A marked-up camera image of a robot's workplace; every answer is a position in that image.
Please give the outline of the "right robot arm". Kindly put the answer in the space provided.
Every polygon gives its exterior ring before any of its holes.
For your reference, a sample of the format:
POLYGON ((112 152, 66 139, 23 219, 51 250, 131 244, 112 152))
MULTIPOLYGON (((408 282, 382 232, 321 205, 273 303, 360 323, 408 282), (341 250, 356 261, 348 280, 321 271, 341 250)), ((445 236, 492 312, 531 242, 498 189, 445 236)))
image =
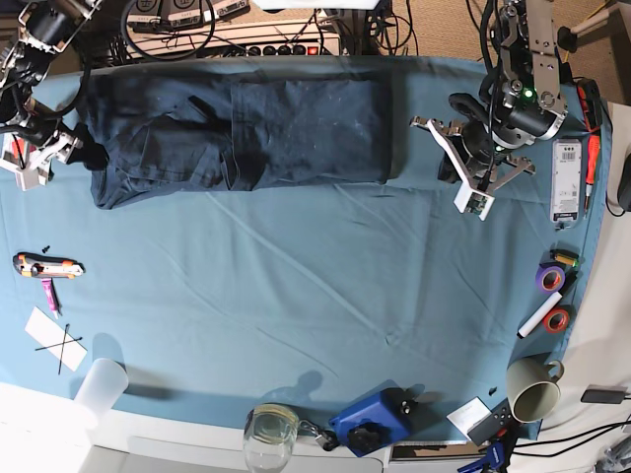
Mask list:
POLYGON ((87 126, 71 129, 63 121, 88 90, 92 55, 79 33, 101 6, 100 1, 32 1, 21 11, 17 32, 1 51, 1 133, 35 147, 29 158, 18 152, 18 171, 41 169, 52 158, 67 165, 81 163, 90 171, 106 168, 106 151, 87 126), (83 75, 74 98, 52 110, 33 98, 33 88, 72 41, 77 42, 83 75))

